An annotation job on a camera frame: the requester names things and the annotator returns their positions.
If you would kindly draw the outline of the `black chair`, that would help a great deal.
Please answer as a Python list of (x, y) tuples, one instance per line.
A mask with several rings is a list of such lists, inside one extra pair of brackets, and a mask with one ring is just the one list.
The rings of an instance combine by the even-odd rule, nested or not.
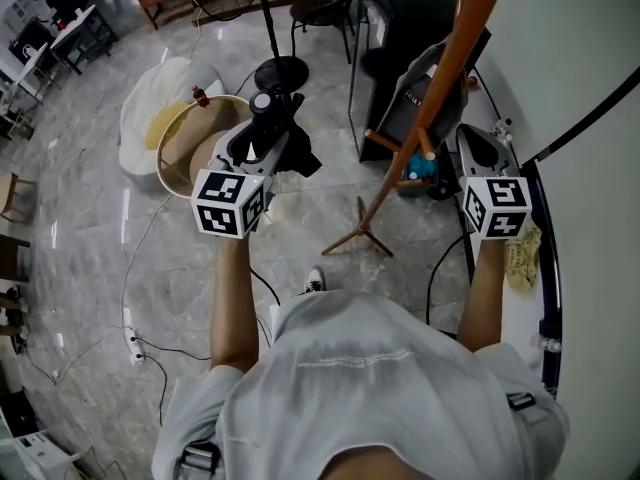
[(353, 20), (351, 19), (351, 6), (354, 0), (300, 0), (291, 5), (289, 13), (291, 24), (291, 49), (296, 56), (295, 31), (299, 28), (303, 32), (309, 26), (337, 28), (343, 38), (346, 58), (349, 65), (352, 64), (350, 45), (346, 31), (350, 30), (355, 35)]

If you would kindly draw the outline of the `grey hanging garment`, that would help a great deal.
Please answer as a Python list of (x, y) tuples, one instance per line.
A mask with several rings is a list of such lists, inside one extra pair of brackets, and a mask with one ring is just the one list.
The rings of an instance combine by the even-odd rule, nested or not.
[[(392, 101), (377, 130), (380, 135), (399, 144), (405, 142), (446, 45), (447, 40), (444, 39), (429, 46), (399, 77)], [(466, 78), (461, 74), (428, 129), (427, 135), (435, 148), (440, 146), (460, 122), (467, 102)]]

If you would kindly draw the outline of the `white table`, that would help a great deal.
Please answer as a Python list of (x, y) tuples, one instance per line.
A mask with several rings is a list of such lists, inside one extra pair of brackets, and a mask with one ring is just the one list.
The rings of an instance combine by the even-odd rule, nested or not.
[(76, 19), (62, 29), (49, 47), (57, 60), (81, 75), (80, 63), (106, 55), (119, 40), (96, 5), (80, 11)]

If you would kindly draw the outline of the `small clear bottle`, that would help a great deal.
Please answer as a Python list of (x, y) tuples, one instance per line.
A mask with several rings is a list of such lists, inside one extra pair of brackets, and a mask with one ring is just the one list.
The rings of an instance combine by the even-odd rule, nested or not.
[(562, 350), (562, 344), (558, 339), (535, 334), (531, 338), (531, 346), (543, 352), (558, 354)]

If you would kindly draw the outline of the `black standing fan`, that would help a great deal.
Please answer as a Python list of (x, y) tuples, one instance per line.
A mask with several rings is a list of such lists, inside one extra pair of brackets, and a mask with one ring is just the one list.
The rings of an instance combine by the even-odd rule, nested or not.
[(269, 0), (260, 3), (273, 56), (256, 69), (254, 82), (260, 90), (291, 94), (307, 82), (308, 66), (296, 56), (280, 55)]

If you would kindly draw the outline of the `black cabinet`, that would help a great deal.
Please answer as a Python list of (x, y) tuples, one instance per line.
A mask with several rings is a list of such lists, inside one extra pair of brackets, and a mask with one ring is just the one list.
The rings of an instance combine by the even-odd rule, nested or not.
[(387, 160), (392, 151), (365, 137), (391, 102), (400, 75), (453, 28), (460, 0), (358, 0), (348, 115), (361, 162)]

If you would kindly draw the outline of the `white power strip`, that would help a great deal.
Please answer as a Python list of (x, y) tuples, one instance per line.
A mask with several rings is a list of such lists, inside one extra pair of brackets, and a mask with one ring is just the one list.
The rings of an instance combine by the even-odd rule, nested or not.
[(124, 338), (127, 349), (129, 351), (132, 364), (142, 363), (145, 359), (145, 354), (138, 341), (135, 330), (131, 327), (124, 329)]

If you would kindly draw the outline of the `brown wooden coat rack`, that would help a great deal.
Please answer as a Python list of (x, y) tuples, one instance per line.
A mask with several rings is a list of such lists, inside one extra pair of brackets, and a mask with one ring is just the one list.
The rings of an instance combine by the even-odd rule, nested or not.
[(372, 140), (391, 148), (395, 152), (395, 156), (371, 204), (365, 206), (360, 198), (356, 200), (358, 223), (355, 229), (322, 250), (322, 255), (331, 253), (358, 236), (367, 237), (387, 256), (393, 255), (392, 251), (371, 232), (370, 222), (391, 190), (400, 183), (402, 172), (410, 157), (417, 150), (421, 150), (427, 158), (433, 159), (436, 156), (436, 148), (429, 137), (428, 129), (442, 108), (454, 83), (461, 76), (497, 1), (463, 0), (460, 4), (459, 12), (453, 20), (452, 32), (447, 39), (432, 82), (418, 107), (418, 113), (402, 145), (396, 147), (386, 137), (374, 131), (369, 133)]

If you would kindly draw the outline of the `person's white t-shirt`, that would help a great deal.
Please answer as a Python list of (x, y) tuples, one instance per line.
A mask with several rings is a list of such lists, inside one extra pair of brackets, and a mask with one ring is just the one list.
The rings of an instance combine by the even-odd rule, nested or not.
[(509, 344), (472, 352), (391, 300), (345, 290), (290, 299), (248, 371), (177, 381), (154, 480), (193, 480), (186, 448), (212, 444), (211, 480), (318, 480), (339, 454), (382, 447), (434, 480), (549, 480), (568, 418)]

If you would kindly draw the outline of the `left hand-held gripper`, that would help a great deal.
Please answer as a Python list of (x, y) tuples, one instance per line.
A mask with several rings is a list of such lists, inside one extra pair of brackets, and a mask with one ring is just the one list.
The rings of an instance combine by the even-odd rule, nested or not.
[(284, 131), (262, 157), (234, 163), (231, 146), (257, 131), (244, 121), (218, 140), (206, 168), (196, 177), (190, 204), (200, 232), (242, 239), (268, 209), (278, 163), (289, 141)]

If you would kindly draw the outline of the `person's right forearm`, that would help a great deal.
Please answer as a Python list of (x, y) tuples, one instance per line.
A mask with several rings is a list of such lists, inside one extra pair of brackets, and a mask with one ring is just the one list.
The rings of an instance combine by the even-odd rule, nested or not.
[(501, 341), (505, 242), (481, 242), (457, 341), (476, 352)]

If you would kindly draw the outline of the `small wooden stool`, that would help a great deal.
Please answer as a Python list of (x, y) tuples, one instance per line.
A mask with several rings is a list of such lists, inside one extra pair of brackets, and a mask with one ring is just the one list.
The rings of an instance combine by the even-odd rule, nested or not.
[(0, 175), (0, 218), (13, 224), (27, 225), (30, 218), (14, 204), (14, 200), (22, 196), (18, 191), (19, 185), (35, 188), (37, 183), (21, 179), (13, 172)]

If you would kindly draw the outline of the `round beige tub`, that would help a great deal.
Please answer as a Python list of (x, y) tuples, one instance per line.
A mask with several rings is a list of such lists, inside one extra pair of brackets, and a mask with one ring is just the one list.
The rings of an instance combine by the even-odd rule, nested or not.
[(188, 200), (218, 141), (250, 117), (249, 103), (238, 96), (210, 97), (206, 107), (184, 106), (167, 125), (157, 149), (156, 171), (164, 188)]

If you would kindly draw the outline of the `person's white shoe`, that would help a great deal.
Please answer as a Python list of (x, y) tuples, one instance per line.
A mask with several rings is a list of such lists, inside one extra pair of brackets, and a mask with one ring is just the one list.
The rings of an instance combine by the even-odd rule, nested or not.
[(320, 266), (314, 266), (307, 276), (301, 295), (324, 292), (327, 289), (324, 271)]

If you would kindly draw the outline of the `yellow patterned cloth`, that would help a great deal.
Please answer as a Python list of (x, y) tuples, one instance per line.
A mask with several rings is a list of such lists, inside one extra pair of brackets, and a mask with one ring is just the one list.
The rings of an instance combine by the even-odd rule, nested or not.
[(505, 276), (510, 288), (518, 293), (528, 293), (534, 288), (541, 238), (541, 230), (533, 225), (522, 238), (506, 241)]

